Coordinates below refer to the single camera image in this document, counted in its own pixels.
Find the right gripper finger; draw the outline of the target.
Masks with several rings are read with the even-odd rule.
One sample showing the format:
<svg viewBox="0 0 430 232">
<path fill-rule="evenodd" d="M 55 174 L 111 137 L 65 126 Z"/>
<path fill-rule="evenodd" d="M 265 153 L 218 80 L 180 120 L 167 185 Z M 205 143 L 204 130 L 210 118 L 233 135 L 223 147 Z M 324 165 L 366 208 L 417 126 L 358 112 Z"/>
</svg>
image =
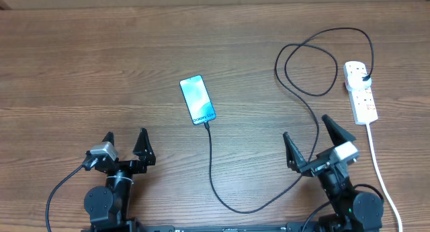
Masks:
<svg viewBox="0 0 430 232">
<path fill-rule="evenodd" d="M 290 168 L 292 171 L 296 171 L 297 173 L 302 173 L 302 168 L 307 164 L 306 160 L 303 158 L 301 152 L 287 132 L 283 134 L 283 138 L 286 146 L 286 159 L 288 168 Z"/>
<path fill-rule="evenodd" d="M 352 142 L 355 140 L 355 137 L 350 132 L 340 127 L 332 118 L 330 118 L 329 115 L 323 115 L 322 121 L 326 126 L 334 146 L 339 146 L 343 143 Z"/>
</svg>

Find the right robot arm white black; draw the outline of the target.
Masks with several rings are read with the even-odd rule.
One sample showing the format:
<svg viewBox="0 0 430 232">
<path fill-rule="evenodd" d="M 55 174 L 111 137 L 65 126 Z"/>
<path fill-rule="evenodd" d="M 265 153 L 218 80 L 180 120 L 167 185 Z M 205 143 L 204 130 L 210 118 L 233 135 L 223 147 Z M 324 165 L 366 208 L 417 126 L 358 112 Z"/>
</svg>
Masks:
<svg viewBox="0 0 430 232">
<path fill-rule="evenodd" d="M 373 186 L 360 191 L 351 183 L 348 166 L 357 161 L 355 137 L 328 115 L 322 117 L 333 146 L 306 161 L 288 133 L 283 134 L 287 166 L 305 177 L 316 177 L 328 201 L 319 206 L 304 222 L 286 223 L 287 231 L 379 231 L 382 228 L 384 197 Z"/>
</svg>

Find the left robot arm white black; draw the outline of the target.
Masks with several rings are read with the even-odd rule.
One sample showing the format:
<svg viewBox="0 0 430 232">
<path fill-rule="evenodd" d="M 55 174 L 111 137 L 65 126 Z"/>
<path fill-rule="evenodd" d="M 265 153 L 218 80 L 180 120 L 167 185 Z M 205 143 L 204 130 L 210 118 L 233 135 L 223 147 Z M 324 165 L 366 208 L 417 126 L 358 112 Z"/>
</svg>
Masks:
<svg viewBox="0 0 430 232">
<path fill-rule="evenodd" d="M 148 166 L 156 163 L 147 129 L 140 129 L 132 152 L 137 159 L 121 161 L 112 132 L 86 152 L 83 169 L 94 169 L 106 175 L 104 186 L 96 186 L 85 195 L 84 208 L 90 216 L 90 231 L 144 231 L 138 219 L 128 217 L 128 208 L 133 176 L 146 173 Z"/>
</svg>

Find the smartphone with blue screen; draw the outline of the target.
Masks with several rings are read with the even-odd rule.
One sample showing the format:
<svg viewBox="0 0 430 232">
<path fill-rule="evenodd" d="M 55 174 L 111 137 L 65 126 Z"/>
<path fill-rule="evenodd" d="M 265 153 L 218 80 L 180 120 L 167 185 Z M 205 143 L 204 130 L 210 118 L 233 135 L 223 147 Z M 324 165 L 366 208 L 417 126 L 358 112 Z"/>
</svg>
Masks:
<svg viewBox="0 0 430 232">
<path fill-rule="evenodd" d="M 201 75 L 179 82 L 189 115 L 194 125 L 203 124 L 216 118 L 216 112 Z"/>
</svg>

